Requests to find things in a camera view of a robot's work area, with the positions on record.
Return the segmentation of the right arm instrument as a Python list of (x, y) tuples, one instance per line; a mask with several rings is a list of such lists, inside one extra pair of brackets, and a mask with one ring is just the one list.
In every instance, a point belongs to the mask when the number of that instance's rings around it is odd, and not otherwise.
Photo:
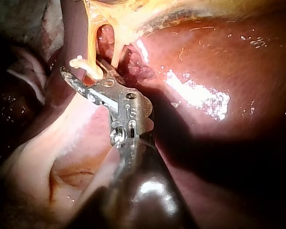
[(110, 142), (120, 157), (131, 157), (140, 142), (154, 144), (152, 113), (151, 101), (136, 89), (122, 89), (110, 99)]

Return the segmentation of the right arm instrument jaw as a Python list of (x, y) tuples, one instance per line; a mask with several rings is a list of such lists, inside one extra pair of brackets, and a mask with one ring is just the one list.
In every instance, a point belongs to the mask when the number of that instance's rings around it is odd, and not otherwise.
[(119, 84), (126, 85), (124, 79), (117, 73), (116, 69), (107, 63), (106, 60), (96, 59), (96, 63), (103, 69), (104, 75), (114, 77)]
[(60, 68), (60, 74), (72, 89), (90, 102), (118, 110), (119, 96), (124, 91), (124, 86), (110, 73), (106, 73), (103, 79), (96, 81), (92, 85), (84, 84), (83, 81), (65, 67)]

